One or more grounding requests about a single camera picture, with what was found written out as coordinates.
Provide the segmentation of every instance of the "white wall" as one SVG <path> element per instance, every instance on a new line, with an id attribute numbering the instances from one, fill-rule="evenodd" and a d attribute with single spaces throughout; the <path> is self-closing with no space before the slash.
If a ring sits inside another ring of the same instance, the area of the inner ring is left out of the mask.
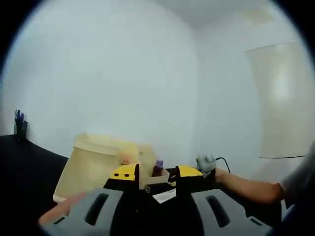
<path id="1" fill-rule="evenodd" d="M 248 14 L 239 12 L 196 33 L 201 79 L 197 150 L 225 157 L 231 171 L 244 177 L 262 177 L 269 170 L 264 164 L 270 163 L 259 159 L 260 107 L 245 51 L 300 40 L 280 10 L 273 5 L 265 9 L 272 21 L 252 24 Z M 288 171 L 283 168 L 269 175 L 278 180 Z"/>
<path id="2" fill-rule="evenodd" d="M 4 70 L 4 133 L 14 109 L 29 139 L 69 157 L 82 131 L 153 145 L 187 164 L 196 114 L 192 30 L 148 0 L 47 1 L 17 38 Z"/>

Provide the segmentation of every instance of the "gray sleeve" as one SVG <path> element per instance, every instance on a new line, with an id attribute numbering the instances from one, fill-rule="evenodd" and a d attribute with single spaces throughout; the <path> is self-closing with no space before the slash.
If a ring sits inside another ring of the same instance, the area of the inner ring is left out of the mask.
<path id="1" fill-rule="evenodd" d="M 315 172 L 315 140 L 300 165 L 279 184 L 284 190 L 285 198 L 295 199 L 303 189 L 309 176 Z"/>

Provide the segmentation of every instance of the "black table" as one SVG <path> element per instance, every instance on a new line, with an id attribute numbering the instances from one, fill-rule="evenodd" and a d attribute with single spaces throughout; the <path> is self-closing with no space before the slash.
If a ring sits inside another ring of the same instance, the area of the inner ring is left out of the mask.
<path id="1" fill-rule="evenodd" d="M 1 199 L 7 203 L 6 214 L 19 222 L 36 222 L 43 213 L 54 207 L 53 194 L 67 160 L 32 142 L 20 143 L 13 135 L 1 136 Z M 218 188 L 242 204 L 247 216 L 255 216 L 272 226 L 280 223 L 280 204 L 256 204 L 223 186 Z"/>

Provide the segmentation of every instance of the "forearm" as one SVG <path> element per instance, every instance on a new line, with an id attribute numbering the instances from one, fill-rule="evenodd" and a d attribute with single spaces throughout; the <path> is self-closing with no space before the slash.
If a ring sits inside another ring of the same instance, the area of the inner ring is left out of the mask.
<path id="1" fill-rule="evenodd" d="M 270 204 L 283 198 L 283 190 L 279 184 L 247 180 L 233 174 L 222 174 L 216 178 L 231 191 L 257 203 Z"/>

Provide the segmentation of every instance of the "yellow part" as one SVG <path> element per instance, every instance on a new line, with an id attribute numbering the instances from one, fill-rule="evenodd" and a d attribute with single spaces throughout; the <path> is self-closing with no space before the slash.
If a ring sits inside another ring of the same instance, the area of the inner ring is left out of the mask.
<path id="1" fill-rule="evenodd" d="M 113 171 L 110 178 L 134 181 L 136 166 L 137 166 L 137 163 L 131 163 L 129 165 L 120 166 L 116 170 Z"/>
<path id="2" fill-rule="evenodd" d="M 202 176 L 199 170 L 190 166 L 178 166 L 181 177 Z"/>

